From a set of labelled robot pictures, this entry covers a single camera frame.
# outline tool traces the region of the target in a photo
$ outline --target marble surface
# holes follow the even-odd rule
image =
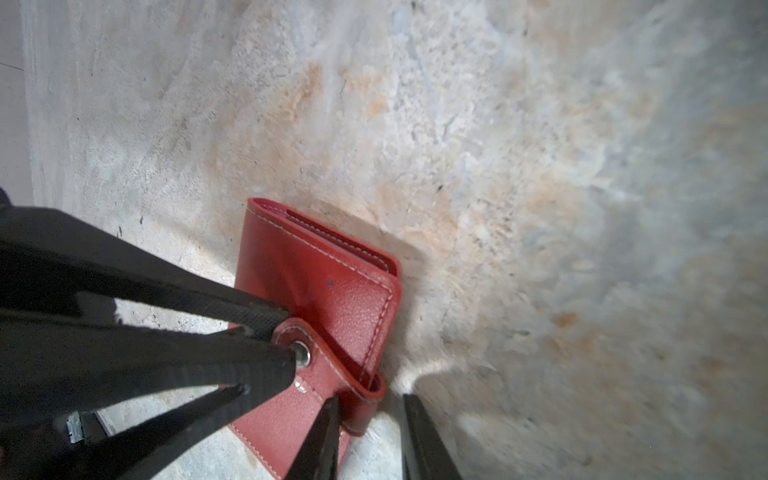
[[[767,3],[29,0],[22,17],[36,203],[229,284],[252,196],[402,261],[392,395],[341,478],[400,478],[403,392],[467,479],[768,476]],[[225,429],[158,478],[266,473]]]

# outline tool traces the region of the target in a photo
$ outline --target red leather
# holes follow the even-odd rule
[[[271,200],[248,200],[235,287],[286,307],[273,341],[300,340],[311,362],[294,387],[231,428],[270,473],[287,472],[323,402],[339,397],[339,463],[386,384],[376,368],[400,305],[399,262]]]

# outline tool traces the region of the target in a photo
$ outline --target silver snap fastener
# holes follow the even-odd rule
[[[310,349],[299,340],[294,340],[289,346],[291,350],[296,354],[296,369],[303,369],[309,366],[312,356],[310,355]]]

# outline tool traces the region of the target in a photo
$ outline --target wallet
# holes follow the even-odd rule
[[[273,477],[290,469],[326,399],[339,398],[339,464],[386,392],[377,367],[402,296],[397,259],[307,215],[251,198],[235,288],[270,300],[291,318],[274,331],[302,342],[310,363],[293,386],[230,424]]]

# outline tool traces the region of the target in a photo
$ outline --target gray floor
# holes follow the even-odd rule
[[[468,480],[768,478],[768,2],[25,0],[22,19],[36,202],[229,284],[250,196],[402,261],[390,396],[342,478],[400,477],[403,392]],[[224,430],[161,478],[265,475]]]
[[[20,4],[0,0],[0,187],[14,204],[32,205],[22,52]]]

